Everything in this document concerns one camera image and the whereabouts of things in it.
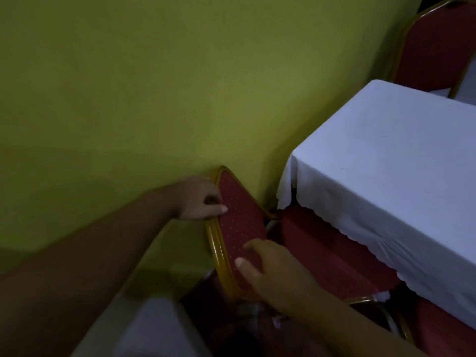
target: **chair seat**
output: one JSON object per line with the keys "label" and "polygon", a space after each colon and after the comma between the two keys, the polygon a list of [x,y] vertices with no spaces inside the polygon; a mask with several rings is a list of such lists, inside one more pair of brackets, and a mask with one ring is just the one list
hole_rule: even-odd
{"label": "chair seat", "polygon": [[387,291],[400,283],[395,270],[310,209],[289,206],[283,211],[281,228],[286,248],[321,287],[341,300]]}
{"label": "chair seat", "polygon": [[419,298],[411,327],[416,345],[431,357],[469,357],[476,353],[476,331]]}

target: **table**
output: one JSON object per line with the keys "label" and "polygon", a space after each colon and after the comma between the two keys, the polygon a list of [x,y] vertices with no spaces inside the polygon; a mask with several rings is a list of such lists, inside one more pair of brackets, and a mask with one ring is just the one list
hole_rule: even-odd
{"label": "table", "polygon": [[291,154],[278,208],[314,210],[476,329],[476,107],[374,80]]}

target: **green wall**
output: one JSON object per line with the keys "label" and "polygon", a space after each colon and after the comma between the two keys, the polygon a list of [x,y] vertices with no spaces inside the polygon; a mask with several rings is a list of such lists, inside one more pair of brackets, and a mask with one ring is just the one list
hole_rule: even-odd
{"label": "green wall", "polygon": [[[419,2],[2,0],[0,267],[219,164],[272,202]],[[177,296],[211,266],[202,225],[173,223],[132,289]]]}

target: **red fabric backrest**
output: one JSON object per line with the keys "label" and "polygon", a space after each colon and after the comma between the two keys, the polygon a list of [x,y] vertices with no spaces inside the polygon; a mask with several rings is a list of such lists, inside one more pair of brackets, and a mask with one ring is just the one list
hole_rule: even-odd
{"label": "red fabric backrest", "polygon": [[412,330],[417,346],[431,357],[476,355],[476,331],[423,298]]}
{"label": "red fabric backrest", "polygon": [[380,262],[366,246],[354,242],[310,209],[293,205],[282,217],[284,245],[321,287],[341,300],[395,288],[396,271]]}
{"label": "red fabric backrest", "polygon": [[223,196],[223,203],[228,213],[219,217],[221,233],[233,276],[242,290],[250,290],[251,286],[235,267],[235,259],[243,257],[258,269],[262,269],[261,258],[251,250],[245,250],[243,244],[252,239],[266,239],[266,228],[263,213],[248,192],[227,172],[221,175],[218,186]]}
{"label": "red fabric backrest", "polygon": [[475,50],[476,5],[437,8],[408,32],[395,83],[422,91],[451,88]]}

